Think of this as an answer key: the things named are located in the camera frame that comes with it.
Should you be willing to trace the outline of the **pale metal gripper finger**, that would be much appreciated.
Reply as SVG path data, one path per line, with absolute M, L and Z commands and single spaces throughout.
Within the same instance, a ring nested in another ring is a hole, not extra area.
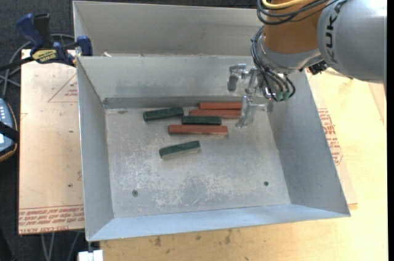
M 253 97 L 246 97 L 246 125 L 252 124 L 257 105 Z
M 243 96 L 240 110 L 241 114 L 238 122 L 235 124 L 237 128 L 243 128 L 249 124 L 250 99 L 251 98 L 247 95 Z

